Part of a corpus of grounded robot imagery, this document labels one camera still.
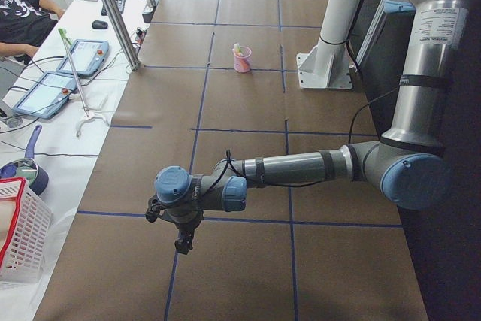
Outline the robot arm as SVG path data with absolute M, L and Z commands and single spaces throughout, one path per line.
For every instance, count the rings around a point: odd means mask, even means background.
M 192 175 L 179 166 L 162 169 L 145 216 L 177 227 L 177 252 L 192 249 L 205 211 L 242 211 L 251 187 L 312 186 L 344 177 L 370 183 L 408 210 L 446 197 L 451 174 L 438 139 L 440 123 L 468 15 L 480 0 L 383 1 L 387 11 L 415 13 L 390 129 L 378 141 L 338 150 L 238 161 L 226 157 L 210 175 Z

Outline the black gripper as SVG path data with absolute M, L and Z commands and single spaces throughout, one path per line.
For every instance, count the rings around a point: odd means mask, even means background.
M 174 246 L 178 253 L 187 255 L 189 251 L 193 250 L 193 239 L 195 237 L 195 230 L 201 225 L 203 219 L 193 219 L 187 223 L 175 223 L 179 231 L 179 237 L 174 242 Z

